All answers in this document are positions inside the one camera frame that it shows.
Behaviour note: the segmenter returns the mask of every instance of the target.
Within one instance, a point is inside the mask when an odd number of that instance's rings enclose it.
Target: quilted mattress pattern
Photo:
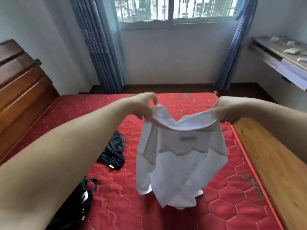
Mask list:
[[[128,96],[60,96],[1,163],[56,126]],[[217,100],[213,93],[169,93],[157,96],[159,103],[167,106],[177,121],[184,115],[210,109]],[[229,161],[203,189],[204,195],[197,197],[195,207],[184,210],[170,206],[161,208],[152,192],[147,195],[138,194],[135,188],[135,161],[142,126],[143,120],[131,115],[118,128],[125,138],[123,154],[126,162],[120,170],[114,171],[96,163],[87,174],[88,177],[99,179],[101,184],[94,194],[90,213],[80,229],[282,229],[233,127],[227,123],[221,124],[221,128]]]

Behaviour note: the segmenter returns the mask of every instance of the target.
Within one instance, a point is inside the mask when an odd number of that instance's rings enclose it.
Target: wooden bed frame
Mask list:
[[[0,43],[0,160],[58,96],[14,40]],[[253,120],[235,128],[285,229],[307,229],[307,166]]]
[[[59,96],[13,39],[0,43],[0,160]]]

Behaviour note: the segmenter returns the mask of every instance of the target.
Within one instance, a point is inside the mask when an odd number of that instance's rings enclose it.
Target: human arm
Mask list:
[[[222,122],[254,119],[307,164],[307,113],[259,99],[227,96],[220,97],[213,109],[213,116]]]
[[[54,128],[0,166],[3,229],[45,229],[122,120],[151,115],[154,93],[117,100]]]

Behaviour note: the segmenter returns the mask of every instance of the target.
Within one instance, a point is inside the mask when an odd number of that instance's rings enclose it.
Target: white shirt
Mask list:
[[[166,107],[146,118],[138,144],[136,188],[154,192],[162,207],[196,205],[213,176],[228,162],[225,140],[212,110],[176,122]]]

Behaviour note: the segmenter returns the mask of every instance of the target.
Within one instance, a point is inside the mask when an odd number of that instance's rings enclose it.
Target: blue curtain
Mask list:
[[[250,30],[258,0],[241,0],[243,7],[236,20],[240,19],[236,33],[232,39],[227,58],[215,82],[217,89],[229,89],[236,71],[238,60],[242,51],[242,43]]]
[[[70,0],[100,84],[105,92],[120,93],[127,76],[120,29],[111,0]]]

